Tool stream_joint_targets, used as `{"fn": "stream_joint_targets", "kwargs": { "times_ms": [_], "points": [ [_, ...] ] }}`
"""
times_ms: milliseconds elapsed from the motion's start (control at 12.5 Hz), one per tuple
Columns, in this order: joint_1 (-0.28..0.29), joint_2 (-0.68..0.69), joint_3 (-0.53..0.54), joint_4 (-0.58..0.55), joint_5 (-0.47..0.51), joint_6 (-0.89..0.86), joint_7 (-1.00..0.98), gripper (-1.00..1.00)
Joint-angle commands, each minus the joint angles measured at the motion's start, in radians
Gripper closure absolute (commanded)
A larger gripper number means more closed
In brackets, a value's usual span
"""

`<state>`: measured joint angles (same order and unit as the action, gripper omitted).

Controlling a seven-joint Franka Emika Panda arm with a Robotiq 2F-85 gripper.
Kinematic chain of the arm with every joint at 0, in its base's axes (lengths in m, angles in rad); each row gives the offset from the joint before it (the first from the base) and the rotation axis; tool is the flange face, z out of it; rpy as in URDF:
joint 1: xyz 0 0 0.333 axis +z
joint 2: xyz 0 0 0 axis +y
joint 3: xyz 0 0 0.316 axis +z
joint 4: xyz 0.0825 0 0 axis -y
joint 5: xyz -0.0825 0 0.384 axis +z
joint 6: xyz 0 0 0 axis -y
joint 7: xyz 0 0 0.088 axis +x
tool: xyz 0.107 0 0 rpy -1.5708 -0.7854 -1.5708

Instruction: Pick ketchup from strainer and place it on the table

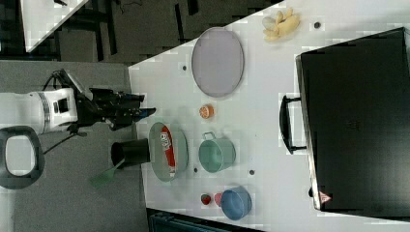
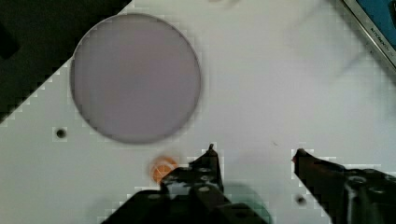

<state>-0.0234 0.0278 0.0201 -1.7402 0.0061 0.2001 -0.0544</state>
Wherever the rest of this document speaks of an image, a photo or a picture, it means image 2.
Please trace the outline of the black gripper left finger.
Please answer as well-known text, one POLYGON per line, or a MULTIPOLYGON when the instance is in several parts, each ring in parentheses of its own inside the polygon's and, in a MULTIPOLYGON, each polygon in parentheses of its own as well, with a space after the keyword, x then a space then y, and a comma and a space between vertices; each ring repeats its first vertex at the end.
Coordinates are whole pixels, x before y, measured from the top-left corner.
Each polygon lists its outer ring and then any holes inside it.
POLYGON ((163 177, 158 190, 141 190, 102 224, 265 224, 244 203, 224 195, 219 156, 210 145, 204 155, 163 177))

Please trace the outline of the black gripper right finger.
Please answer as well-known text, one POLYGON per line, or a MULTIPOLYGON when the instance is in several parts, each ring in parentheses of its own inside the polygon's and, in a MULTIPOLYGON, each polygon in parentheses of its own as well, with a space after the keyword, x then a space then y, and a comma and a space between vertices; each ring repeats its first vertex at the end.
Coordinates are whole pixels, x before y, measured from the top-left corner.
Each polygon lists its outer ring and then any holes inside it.
POLYGON ((396 224, 396 182, 376 169, 347 169, 299 148, 292 158, 303 182, 332 224, 396 224))

